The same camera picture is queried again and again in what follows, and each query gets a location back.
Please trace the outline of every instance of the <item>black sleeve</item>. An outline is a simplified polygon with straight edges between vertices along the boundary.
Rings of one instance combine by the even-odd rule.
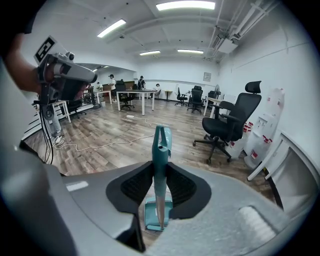
[[[19,1],[19,3],[9,1],[5,3],[5,7],[2,4],[2,10],[13,10],[13,12],[4,11],[0,16],[4,28],[0,47],[1,57],[6,56],[12,40],[17,34],[30,34],[32,32],[37,12],[45,2],[46,0]]]

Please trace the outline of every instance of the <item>ceiling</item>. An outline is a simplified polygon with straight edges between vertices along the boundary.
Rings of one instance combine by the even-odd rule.
[[[97,40],[102,40],[111,49],[121,49],[127,55],[153,58],[140,57],[139,53],[160,50],[161,54],[156,58],[192,56],[219,60],[224,54],[212,48],[216,36],[229,35],[245,18],[252,3],[256,2],[206,0],[215,2],[214,10],[181,8],[158,11],[156,8],[156,4],[173,1],[69,0],[68,4],[62,1],[60,6],[55,5],[53,12],[61,14],[63,10],[64,15],[77,20],[77,29],[93,37],[118,20],[125,20],[125,25],[103,38],[97,37]],[[202,50],[204,53],[190,55],[178,53],[177,49]]]

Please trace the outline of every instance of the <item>wooden floor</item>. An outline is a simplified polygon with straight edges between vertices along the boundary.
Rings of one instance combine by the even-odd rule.
[[[263,174],[260,173],[253,181],[247,181],[247,176],[251,172],[243,160],[244,153],[239,160],[227,163],[227,157],[219,150],[215,150],[211,158],[211,165],[206,164],[211,146],[201,143],[197,143],[196,147],[192,146],[194,140],[202,140],[205,135],[202,127],[202,114],[191,113],[191,110],[187,110],[186,107],[175,106],[175,102],[163,100],[156,100],[154,111],[152,111],[152,101],[146,99],[145,116],[142,116],[141,101],[137,99],[132,103],[135,108],[131,110],[124,108],[118,111],[117,104],[110,105],[107,101],[105,107],[90,109],[86,111],[87,115],[81,114],[80,119],[72,118],[72,123],[66,119],[61,120],[65,144],[77,144],[78,150],[81,150],[89,146],[99,147],[111,142],[128,142],[149,136],[154,134],[154,128],[146,124],[144,120],[128,119],[126,116],[146,118],[147,122],[153,126],[161,124],[170,127],[172,131],[171,162],[236,178],[275,202],[271,187]],[[42,131],[32,135],[25,142],[44,159],[46,144]],[[53,165],[67,176],[104,172],[151,160],[152,143],[153,137],[149,137],[131,143],[112,144],[80,152],[76,151],[75,146],[66,146],[60,150],[54,149]],[[147,196],[151,195],[154,195],[153,187],[150,188]],[[143,203],[139,208],[139,214],[141,228],[144,229]],[[159,232],[145,230],[143,239],[146,246],[151,245],[158,235]]]

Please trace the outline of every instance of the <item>ceiling light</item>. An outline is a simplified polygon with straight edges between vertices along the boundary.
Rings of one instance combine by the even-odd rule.
[[[111,26],[107,27],[104,31],[98,34],[98,38],[103,38],[106,34],[110,33],[111,31],[115,30],[116,28],[120,27],[121,25],[126,24],[123,19],[120,19],[116,23],[112,24]]]
[[[208,1],[176,1],[157,4],[156,7],[159,11],[176,9],[176,8],[203,8],[203,9],[215,9],[214,2]]]
[[[154,51],[147,51],[147,52],[142,52],[140,53],[141,56],[143,55],[149,55],[149,54],[159,54],[160,51],[159,50],[154,50]]]
[[[179,53],[191,53],[191,54],[203,54],[203,50],[184,50],[184,49],[178,49]]]

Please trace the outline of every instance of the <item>air conditioner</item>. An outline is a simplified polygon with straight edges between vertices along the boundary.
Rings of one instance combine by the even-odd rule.
[[[232,40],[225,39],[219,46],[218,51],[221,53],[229,54],[237,47],[238,45],[235,44]]]
[[[212,48],[213,49],[218,48],[223,43],[224,40],[225,40],[224,35],[223,34],[218,34],[216,36],[216,38],[214,39],[214,41],[213,41]]]

